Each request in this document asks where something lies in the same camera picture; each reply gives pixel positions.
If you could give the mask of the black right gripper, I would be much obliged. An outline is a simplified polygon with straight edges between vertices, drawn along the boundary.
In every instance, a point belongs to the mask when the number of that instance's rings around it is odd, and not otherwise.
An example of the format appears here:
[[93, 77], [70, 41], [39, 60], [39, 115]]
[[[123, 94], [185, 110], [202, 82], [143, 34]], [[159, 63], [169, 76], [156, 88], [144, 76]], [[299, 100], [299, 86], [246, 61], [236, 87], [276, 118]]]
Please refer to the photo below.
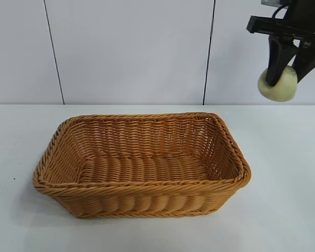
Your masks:
[[277, 3], [264, 1], [262, 3], [275, 6], [276, 10], [269, 17], [251, 16], [246, 29], [252, 34], [276, 35], [268, 38], [267, 83], [275, 86], [295, 55], [293, 68], [300, 82], [315, 68], [315, 42], [301, 40], [297, 52], [292, 38], [315, 40], [315, 1], [296, 0]]

